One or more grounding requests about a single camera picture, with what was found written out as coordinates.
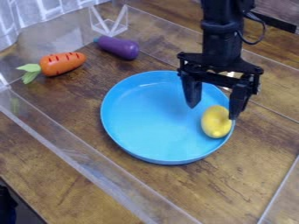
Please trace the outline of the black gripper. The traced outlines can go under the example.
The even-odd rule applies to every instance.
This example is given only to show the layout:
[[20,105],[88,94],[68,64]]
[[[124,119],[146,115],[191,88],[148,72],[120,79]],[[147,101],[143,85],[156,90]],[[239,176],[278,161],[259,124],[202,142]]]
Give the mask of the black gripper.
[[236,120],[251,95],[259,92],[263,69],[242,59],[243,22],[220,24],[203,20],[202,53],[180,52],[178,69],[184,99],[191,109],[202,100],[202,83],[232,88],[228,119]]

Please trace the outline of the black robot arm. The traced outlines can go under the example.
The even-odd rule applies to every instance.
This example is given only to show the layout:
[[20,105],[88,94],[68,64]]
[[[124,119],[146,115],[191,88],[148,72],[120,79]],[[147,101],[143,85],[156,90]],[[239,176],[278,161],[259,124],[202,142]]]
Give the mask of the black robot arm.
[[202,101],[202,85],[230,88],[228,118],[235,120],[244,111],[248,99],[259,92],[264,70],[242,59],[244,20],[258,20],[251,13],[255,0],[200,0],[203,8],[202,52],[180,52],[178,74],[188,106]]

